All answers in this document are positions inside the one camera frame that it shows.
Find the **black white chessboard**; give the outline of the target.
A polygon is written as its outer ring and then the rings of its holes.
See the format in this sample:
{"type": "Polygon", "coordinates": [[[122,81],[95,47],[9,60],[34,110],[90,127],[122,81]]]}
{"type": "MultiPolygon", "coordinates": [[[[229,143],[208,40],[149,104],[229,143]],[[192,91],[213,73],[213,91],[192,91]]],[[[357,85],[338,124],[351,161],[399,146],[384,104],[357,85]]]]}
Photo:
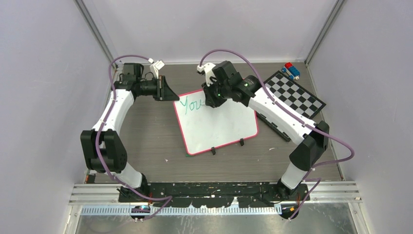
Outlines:
{"type": "Polygon", "coordinates": [[[308,119],[313,119],[326,106],[325,102],[281,71],[270,76],[264,84],[278,99],[308,119]]]}

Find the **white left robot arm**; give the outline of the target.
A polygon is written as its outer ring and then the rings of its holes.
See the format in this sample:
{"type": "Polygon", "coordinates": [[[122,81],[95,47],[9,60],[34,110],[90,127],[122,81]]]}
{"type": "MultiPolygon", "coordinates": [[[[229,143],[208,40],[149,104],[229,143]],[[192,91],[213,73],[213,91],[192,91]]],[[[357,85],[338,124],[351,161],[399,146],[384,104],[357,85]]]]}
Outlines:
{"type": "Polygon", "coordinates": [[[115,90],[100,120],[90,129],[82,131],[81,146],[86,166],[91,171],[112,175],[131,188],[131,196],[138,202],[149,197],[146,177],[128,162],[127,151],[119,133],[128,110],[139,96],[151,96],[156,101],[177,101],[179,97],[168,86],[159,70],[165,64],[159,60],[150,65],[152,79],[143,77],[144,67],[140,63],[125,63],[115,90]]]}

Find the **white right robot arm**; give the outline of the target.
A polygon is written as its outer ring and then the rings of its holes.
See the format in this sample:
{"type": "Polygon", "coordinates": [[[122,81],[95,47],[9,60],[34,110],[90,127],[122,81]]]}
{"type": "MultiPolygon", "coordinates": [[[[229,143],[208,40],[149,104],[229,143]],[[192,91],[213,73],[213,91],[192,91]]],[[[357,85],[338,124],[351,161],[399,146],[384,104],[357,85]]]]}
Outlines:
{"type": "Polygon", "coordinates": [[[315,123],[298,114],[271,95],[268,88],[252,75],[246,78],[242,78],[239,73],[219,78],[207,75],[202,89],[207,106],[217,108],[228,99],[240,102],[263,114],[267,121],[283,130],[296,144],[289,156],[290,163],[278,181],[279,196],[291,200],[298,192],[297,187],[326,151],[328,138],[325,133],[329,132],[329,125],[324,121],[315,123]]]}

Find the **pink-framed whiteboard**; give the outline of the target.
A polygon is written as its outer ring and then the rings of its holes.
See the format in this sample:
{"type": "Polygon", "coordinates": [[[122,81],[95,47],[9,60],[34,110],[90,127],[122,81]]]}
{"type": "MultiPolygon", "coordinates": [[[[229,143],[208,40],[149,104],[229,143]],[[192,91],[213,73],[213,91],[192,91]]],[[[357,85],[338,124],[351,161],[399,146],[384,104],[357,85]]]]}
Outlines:
{"type": "Polygon", "coordinates": [[[179,96],[173,103],[186,152],[190,156],[255,137],[259,133],[253,109],[227,100],[218,108],[206,105],[202,90],[179,96]]]}

